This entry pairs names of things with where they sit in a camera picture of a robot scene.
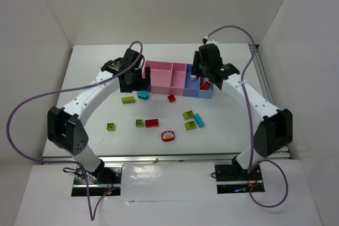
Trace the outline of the small red lego brick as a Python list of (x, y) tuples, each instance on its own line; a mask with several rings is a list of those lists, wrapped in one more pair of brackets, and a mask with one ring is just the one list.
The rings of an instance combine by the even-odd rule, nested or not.
[(169, 101), (170, 103), (173, 103), (173, 102), (176, 101), (176, 98), (175, 98), (175, 96), (174, 96), (173, 94), (169, 95), (169, 96), (167, 97), (167, 99), (168, 99), (168, 101)]

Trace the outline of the red curved lego brick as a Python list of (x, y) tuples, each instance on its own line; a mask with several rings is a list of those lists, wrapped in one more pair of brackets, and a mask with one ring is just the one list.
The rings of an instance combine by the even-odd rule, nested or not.
[(210, 82), (204, 82), (204, 83), (201, 85), (200, 89), (201, 89), (201, 90), (204, 90), (204, 91), (207, 91), (210, 87), (211, 87), (211, 83), (210, 83)]

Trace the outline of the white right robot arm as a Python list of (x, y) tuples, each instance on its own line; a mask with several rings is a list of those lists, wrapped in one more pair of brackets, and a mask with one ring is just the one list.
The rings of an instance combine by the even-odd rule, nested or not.
[(215, 44), (199, 47), (194, 54), (191, 73), (208, 78), (248, 112), (250, 145), (232, 159), (235, 175), (246, 173), (256, 163), (292, 142), (292, 113), (268, 102), (244, 80), (244, 75), (234, 65), (224, 64)]

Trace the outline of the long red lego brick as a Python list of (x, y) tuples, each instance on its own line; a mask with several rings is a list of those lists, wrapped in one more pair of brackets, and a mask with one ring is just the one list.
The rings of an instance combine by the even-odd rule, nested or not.
[(159, 127), (159, 120), (158, 119), (145, 120), (145, 127), (146, 128)]

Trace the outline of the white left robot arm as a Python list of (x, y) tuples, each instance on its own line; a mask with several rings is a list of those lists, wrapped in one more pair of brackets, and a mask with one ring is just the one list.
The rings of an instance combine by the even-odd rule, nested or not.
[(94, 111), (115, 91), (149, 91), (150, 68), (143, 69), (144, 56), (128, 48), (122, 58), (109, 60), (89, 88), (61, 108), (53, 106), (47, 114), (47, 137), (83, 166), (98, 182), (112, 176), (88, 145), (85, 125)]

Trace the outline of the teal oval lego piece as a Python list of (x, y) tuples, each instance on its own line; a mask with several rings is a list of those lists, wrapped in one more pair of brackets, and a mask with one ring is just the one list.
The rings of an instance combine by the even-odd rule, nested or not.
[(147, 91), (137, 91), (137, 97), (145, 101), (149, 99), (149, 93)]

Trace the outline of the long lime lego brick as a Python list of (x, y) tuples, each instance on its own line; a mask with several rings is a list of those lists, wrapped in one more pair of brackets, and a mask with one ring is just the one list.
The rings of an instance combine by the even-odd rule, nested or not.
[(133, 96), (126, 96), (121, 98), (121, 102), (123, 104), (131, 104), (135, 103), (135, 98)]

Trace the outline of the lime square lego brick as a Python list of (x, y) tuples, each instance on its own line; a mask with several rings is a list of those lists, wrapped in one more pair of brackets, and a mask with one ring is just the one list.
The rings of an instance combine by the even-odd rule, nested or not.
[(115, 124), (114, 123), (107, 123), (106, 129), (107, 129), (107, 131), (114, 131), (115, 130)]

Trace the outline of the long teal lego brick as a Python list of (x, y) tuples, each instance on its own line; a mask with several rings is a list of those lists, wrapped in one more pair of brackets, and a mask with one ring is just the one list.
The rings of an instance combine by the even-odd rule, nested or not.
[(199, 128), (204, 127), (204, 121), (202, 120), (202, 118), (199, 114), (195, 114), (193, 116), (193, 118), (194, 118), (194, 120), (195, 120), (195, 122), (196, 122), (196, 124)]

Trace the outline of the red flower lego piece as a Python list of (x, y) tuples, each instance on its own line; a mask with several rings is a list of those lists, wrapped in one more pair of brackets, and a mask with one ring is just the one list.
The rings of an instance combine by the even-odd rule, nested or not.
[(171, 130), (167, 130), (167, 131), (162, 132), (160, 137), (163, 142), (173, 141), (175, 139), (175, 132)]

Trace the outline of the small lime lego brick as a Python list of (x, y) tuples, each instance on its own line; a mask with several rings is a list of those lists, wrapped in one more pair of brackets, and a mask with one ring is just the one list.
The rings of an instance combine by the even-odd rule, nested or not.
[(136, 119), (136, 127), (142, 128), (144, 126), (144, 121), (142, 119)]

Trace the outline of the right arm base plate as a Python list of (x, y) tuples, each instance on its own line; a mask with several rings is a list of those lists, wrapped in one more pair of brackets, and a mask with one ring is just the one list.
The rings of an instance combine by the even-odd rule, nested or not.
[(232, 165), (215, 165), (215, 171), (210, 174), (216, 180), (218, 194), (265, 192), (263, 177), (260, 166), (256, 166), (249, 174), (236, 173)]

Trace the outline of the lime curved lego brick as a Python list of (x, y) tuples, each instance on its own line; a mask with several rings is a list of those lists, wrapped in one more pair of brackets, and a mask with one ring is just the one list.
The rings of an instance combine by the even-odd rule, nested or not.
[(192, 118), (194, 118), (194, 113), (193, 113), (192, 110), (186, 111), (186, 112), (183, 113), (183, 117), (184, 117), (185, 120), (192, 119)]

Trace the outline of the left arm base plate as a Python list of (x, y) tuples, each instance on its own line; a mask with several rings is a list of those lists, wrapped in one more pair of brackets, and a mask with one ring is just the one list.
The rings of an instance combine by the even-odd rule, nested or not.
[[(102, 196), (104, 192), (110, 191), (107, 193), (107, 196), (120, 196), (121, 194), (121, 177), (122, 177), (122, 166), (115, 165), (110, 167), (109, 174), (106, 174), (100, 180), (97, 180), (96, 177), (87, 173), (88, 187), (90, 196)], [(86, 181), (85, 175), (82, 170), (77, 168), (67, 168), (63, 169), (65, 173), (71, 173), (74, 175), (73, 186), (72, 186), (72, 197), (85, 197), (86, 192)]]

